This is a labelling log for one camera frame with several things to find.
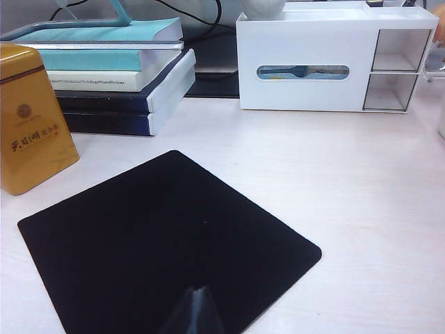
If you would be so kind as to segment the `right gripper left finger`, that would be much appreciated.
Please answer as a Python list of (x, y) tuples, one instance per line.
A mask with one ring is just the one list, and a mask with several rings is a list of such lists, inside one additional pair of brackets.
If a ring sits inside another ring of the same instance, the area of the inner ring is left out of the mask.
[(189, 287), (173, 308), (162, 327), (162, 333), (187, 333), (192, 322), (196, 290)]

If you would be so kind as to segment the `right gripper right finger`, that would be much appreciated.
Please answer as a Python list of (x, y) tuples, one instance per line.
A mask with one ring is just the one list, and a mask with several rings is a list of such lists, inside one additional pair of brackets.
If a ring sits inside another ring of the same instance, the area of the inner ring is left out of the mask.
[(225, 333), (208, 287), (201, 287), (197, 291), (197, 333)]

